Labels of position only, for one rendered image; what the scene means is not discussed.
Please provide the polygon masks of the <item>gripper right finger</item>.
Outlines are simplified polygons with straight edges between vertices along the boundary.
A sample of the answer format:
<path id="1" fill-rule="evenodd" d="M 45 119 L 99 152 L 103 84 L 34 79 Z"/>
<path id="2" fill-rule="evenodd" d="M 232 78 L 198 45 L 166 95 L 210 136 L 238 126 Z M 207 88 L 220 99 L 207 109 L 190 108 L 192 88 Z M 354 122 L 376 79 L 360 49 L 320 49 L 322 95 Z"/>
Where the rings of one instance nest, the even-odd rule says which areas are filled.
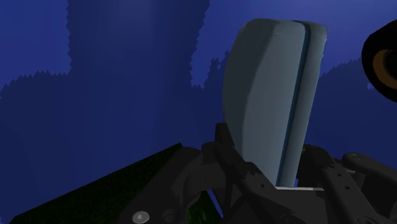
<path id="1" fill-rule="evenodd" d="M 338 159 L 305 144 L 296 178 L 324 190 L 340 224 L 397 224 L 397 170 L 362 153 Z"/>

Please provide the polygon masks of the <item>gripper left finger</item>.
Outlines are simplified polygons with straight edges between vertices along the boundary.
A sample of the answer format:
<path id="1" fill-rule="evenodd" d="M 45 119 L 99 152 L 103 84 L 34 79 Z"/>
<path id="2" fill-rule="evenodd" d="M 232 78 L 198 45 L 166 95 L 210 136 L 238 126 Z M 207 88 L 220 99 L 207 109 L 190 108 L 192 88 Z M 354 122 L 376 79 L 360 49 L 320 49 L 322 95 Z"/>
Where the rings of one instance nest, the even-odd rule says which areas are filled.
<path id="1" fill-rule="evenodd" d="M 123 208 L 117 224 L 189 224 L 188 208 L 214 188 L 225 189 L 220 224 L 277 224 L 260 196 L 275 188 L 236 152 L 225 123 L 216 125 L 215 140 L 202 150 L 178 148 Z"/>

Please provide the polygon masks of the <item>pale grey rounded case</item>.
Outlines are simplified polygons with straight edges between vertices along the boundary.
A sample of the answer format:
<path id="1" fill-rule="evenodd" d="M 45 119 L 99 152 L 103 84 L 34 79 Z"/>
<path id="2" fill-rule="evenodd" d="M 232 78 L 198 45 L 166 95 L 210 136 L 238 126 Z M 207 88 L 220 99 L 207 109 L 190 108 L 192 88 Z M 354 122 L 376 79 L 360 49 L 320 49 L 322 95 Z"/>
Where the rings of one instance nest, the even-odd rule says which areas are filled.
<path id="1" fill-rule="evenodd" d="M 237 152 L 275 186 L 295 184 L 327 37 L 322 24 L 256 18 L 230 50 L 224 120 Z"/>

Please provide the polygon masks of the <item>dark green flat block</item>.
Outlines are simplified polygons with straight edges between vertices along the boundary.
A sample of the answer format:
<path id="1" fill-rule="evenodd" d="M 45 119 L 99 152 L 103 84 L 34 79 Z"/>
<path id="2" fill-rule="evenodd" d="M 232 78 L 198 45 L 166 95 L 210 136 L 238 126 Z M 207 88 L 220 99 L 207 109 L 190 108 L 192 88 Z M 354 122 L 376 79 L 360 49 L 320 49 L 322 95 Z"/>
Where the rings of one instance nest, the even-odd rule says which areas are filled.
<path id="1" fill-rule="evenodd" d="M 176 144 L 14 217 L 10 224 L 218 224 L 212 151 Z"/>

